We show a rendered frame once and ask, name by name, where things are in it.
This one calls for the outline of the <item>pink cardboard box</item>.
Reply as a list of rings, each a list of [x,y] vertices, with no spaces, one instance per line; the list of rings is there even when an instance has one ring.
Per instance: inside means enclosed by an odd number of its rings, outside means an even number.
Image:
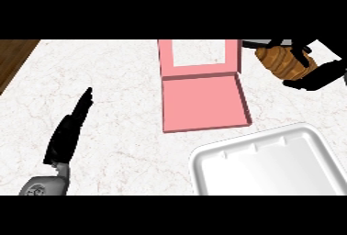
[[[175,66],[175,45],[160,39],[163,132],[247,127],[253,124],[243,92],[241,40],[225,40],[225,63]]]

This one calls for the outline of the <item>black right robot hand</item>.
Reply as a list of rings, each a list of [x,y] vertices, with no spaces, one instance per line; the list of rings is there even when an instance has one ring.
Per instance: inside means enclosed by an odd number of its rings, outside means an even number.
[[[291,47],[291,53],[299,62],[309,67],[309,61],[305,53],[312,53],[309,44],[315,39],[293,39],[290,44],[284,43],[281,39],[246,39],[243,46],[246,48],[271,49],[275,46]],[[318,91],[328,84],[331,84],[342,76],[347,76],[347,43],[337,42],[334,39],[319,39],[322,45],[340,56],[339,60],[318,65],[318,68],[297,81],[282,80],[282,84],[297,90]]]

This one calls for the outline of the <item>white foam tray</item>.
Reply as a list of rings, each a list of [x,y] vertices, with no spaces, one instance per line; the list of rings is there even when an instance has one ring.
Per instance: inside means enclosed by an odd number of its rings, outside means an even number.
[[[198,195],[347,195],[347,173],[306,123],[198,147],[191,180]]]

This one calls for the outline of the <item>brown croissant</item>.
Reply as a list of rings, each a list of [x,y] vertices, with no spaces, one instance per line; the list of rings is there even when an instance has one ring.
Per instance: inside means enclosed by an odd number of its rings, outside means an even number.
[[[305,57],[309,61],[309,67],[305,67],[291,53],[291,47],[257,48],[256,56],[265,68],[281,80],[297,81],[318,68],[318,64],[308,53],[305,53]]]

